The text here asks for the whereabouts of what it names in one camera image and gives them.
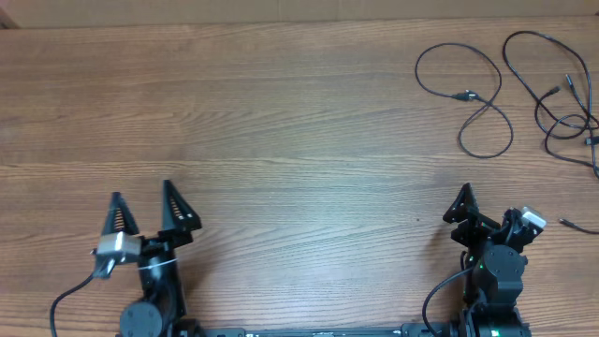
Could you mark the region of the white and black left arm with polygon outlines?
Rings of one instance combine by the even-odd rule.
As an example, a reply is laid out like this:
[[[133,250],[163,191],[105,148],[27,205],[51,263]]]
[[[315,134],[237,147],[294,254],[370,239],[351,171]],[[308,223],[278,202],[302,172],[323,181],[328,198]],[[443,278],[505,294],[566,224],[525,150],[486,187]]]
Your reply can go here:
[[[202,228],[197,212],[170,180],[163,181],[163,226],[153,237],[139,228],[123,196],[111,196],[107,219],[95,255],[93,279],[108,279],[118,265],[138,265],[142,296],[121,313],[121,336],[457,336],[459,324],[403,324],[398,329],[321,330],[206,330],[187,316],[183,282],[175,250],[193,241],[192,232]]]

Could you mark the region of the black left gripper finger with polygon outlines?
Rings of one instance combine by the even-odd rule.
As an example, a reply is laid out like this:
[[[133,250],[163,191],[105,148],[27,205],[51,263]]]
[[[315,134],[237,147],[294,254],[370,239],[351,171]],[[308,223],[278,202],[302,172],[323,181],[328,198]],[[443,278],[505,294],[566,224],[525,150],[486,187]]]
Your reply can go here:
[[[139,234],[139,228],[122,194],[120,192],[113,192],[101,235],[104,236],[117,232],[124,232],[135,236]]]
[[[162,230],[191,232],[202,229],[201,219],[171,180],[163,181]]]

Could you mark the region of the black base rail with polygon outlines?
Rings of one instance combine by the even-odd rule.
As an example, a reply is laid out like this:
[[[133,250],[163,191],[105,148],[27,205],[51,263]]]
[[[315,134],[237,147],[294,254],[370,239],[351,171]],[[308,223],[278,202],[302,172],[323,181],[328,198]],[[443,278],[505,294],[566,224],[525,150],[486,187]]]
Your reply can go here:
[[[206,337],[432,337],[424,323],[405,323],[400,327],[378,328],[322,328],[245,330],[242,328],[204,329]]]

